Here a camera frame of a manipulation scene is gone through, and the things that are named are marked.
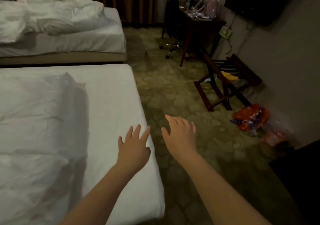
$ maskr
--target forearm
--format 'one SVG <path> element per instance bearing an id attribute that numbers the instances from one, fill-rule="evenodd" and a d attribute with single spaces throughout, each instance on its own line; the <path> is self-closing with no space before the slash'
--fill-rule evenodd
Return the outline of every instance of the forearm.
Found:
<path id="1" fill-rule="evenodd" d="M 105 225 L 121 191 L 133 176 L 114 165 L 60 225 Z"/>
<path id="2" fill-rule="evenodd" d="M 181 165 L 191 177 L 214 224 L 270 225 L 199 154 L 190 154 Z"/>

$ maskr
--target floor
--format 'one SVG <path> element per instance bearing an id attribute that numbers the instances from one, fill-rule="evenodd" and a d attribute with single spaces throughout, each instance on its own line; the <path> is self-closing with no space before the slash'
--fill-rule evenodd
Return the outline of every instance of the floor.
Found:
<path id="1" fill-rule="evenodd" d="M 165 114 L 195 123 L 198 152 L 273 225 L 304 224 L 290 194 L 268 166 L 267 147 L 230 123 L 233 111 L 226 111 L 222 105 L 214 112 L 206 110 L 193 83 L 206 74 L 204 62 L 185 61 L 179 67 L 180 52 L 166 59 L 167 50 L 159 46 L 174 40 L 167 35 L 161 40 L 161 30 L 124 28 L 126 63 L 133 69 L 146 119 L 152 127 L 165 188 L 165 217 L 144 224 L 212 224 L 192 181 L 166 149 L 161 135 L 161 127 L 169 127 Z M 203 87 L 211 101 L 217 99 L 208 84 Z M 230 103 L 234 111 L 243 107 L 235 97 Z"/>

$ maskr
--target black swivel chair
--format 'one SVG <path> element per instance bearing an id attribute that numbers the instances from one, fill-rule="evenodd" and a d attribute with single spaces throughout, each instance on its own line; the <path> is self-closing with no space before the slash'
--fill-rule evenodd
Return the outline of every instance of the black swivel chair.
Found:
<path id="1" fill-rule="evenodd" d="M 165 14 L 165 29 L 169 37 L 174 37 L 177 41 L 174 44 L 165 43 L 166 46 L 174 46 L 170 50 L 166 58 L 169 58 L 170 54 L 176 50 L 183 50 L 183 46 L 180 44 L 185 41 L 187 30 L 184 25 L 184 15 L 179 9 L 179 0 L 169 0 L 166 4 L 166 14 Z"/>

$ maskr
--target electrical outlet box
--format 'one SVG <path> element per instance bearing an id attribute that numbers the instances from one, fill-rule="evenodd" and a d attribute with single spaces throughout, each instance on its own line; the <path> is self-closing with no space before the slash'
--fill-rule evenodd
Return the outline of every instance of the electrical outlet box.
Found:
<path id="1" fill-rule="evenodd" d="M 221 28 L 221 30 L 219 31 L 219 34 L 225 38 L 226 40 L 228 40 L 230 37 L 231 37 L 231 34 L 232 34 L 232 30 L 229 29 L 228 27 L 226 26 L 223 26 Z"/>

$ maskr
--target crumpled white blanket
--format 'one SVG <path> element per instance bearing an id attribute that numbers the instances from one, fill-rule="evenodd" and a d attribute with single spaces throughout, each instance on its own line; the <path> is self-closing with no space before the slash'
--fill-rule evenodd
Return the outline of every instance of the crumpled white blanket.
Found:
<path id="1" fill-rule="evenodd" d="M 99 29 L 108 23 L 104 5 L 92 0 L 0 1 L 0 43 L 28 32 L 50 35 Z"/>

